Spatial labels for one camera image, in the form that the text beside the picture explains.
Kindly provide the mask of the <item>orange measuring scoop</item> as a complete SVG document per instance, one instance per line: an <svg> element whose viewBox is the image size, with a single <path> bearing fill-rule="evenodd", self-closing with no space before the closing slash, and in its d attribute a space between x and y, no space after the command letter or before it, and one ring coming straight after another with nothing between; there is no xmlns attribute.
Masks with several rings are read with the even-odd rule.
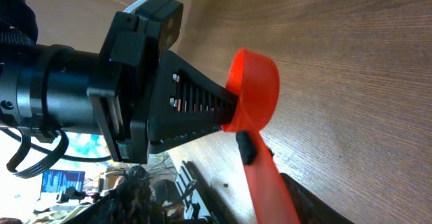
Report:
<svg viewBox="0 0 432 224"><path fill-rule="evenodd" d="M275 62L240 49L232 62L225 88L238 96L234 116L222 126L233 132L258 223L299 223L300 219L271 151L260 131L271 120L279 97Z"/></svg>

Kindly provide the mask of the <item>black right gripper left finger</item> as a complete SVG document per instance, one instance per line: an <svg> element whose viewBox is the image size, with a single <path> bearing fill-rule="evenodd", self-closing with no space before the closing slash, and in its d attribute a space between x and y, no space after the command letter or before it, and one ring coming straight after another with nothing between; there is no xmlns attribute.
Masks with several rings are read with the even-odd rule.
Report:
<svg viewBox="0 0 432 224"><path fill-rule="evenodd" d="M72 224L166 224L167 213L153 200L149 174L131 167L125 180L97 203L70 219Z"/></svg>

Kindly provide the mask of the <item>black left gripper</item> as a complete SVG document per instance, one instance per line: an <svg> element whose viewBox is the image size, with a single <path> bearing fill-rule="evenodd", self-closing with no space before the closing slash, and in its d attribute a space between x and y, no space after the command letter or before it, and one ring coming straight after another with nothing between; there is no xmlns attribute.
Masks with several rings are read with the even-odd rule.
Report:
<svg viewBox="0 0 432 224"><path fill-rule="evenodd" d="M221 130L238 96L174 52L161 54L148 24L117 12L99 53L3 43L1 126L42 143L63 132L102 135L124 163Z"/></svg>

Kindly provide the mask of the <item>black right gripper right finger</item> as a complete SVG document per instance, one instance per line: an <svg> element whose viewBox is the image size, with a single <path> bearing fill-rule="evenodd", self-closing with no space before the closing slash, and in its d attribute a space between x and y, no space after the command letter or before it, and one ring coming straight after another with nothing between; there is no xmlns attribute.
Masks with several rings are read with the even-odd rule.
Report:
<svg viewBox="0 0 432 224"><path fill-rule="evenodd" d="M288 174L281 173L281 176L293 200L301 223L353 224L353 222L317 198Z"/></svg>

